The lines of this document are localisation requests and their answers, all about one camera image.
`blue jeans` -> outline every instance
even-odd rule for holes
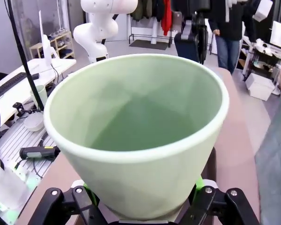
[[[239,41],[230,41],[218,35],[215,40],[219,67],[233,74],[239,55]]]

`bolt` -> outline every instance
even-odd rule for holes
[[[206,191],[206,193],[208,193],[208,194],[212,193],[212,189],[211,189],[210,187],[207,187],[207,188],[205,189],[205,191]]]
[[[81,189],[81,188],[77,188],[77,189],[76,189],[76,192],[77,192],[77,193],[81,193],[81,192],[82,192],[82,189]]]
[[[231,194],[232,194],[233,196],[236,196],[236,195],[237,195],[237,192],[236,192],[235,190],[233,190],[233,191],[231,191]]]

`computer monitor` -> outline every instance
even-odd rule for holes
[[[281,47],[281,23],[274,21],[270,43]]]

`floor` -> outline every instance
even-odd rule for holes
[[[112,41],[105,43],[109,57],[115,57],[120,55],[136,54],[136,53],[160,53],[177,55],[175,46],[166,50],[155,50],[138,47],[129,47],[128,41]],[[77,43],[74,43],[75,58],[77,64],[68,71],[68,73],[74,72],[89,64],[88,54]],[[207,54],[207,59],[204,63],[205,66],[215,67],[217,66],[217,56]],[[244,113],[248,132],[250,135],[253,150],[256,153],[262,143],[262,140],[266,134],[268,126],[273,118],[280,99],[274,95],[271,95],[267,102],[260,99],[250,97],[245,83],[242,81],[242,71],[236,69],[233,74],[233,80],[238,90],[239,96],[244,106]]]

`black keyboard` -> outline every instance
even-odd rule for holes
[[[15,85],[17,85],[19,82],[24,80],[26,78],[26,73],[19,73],[10,80],[8,80],[6,83],[0,86],[0,97],[4,95],[8,90],[13,88]]]

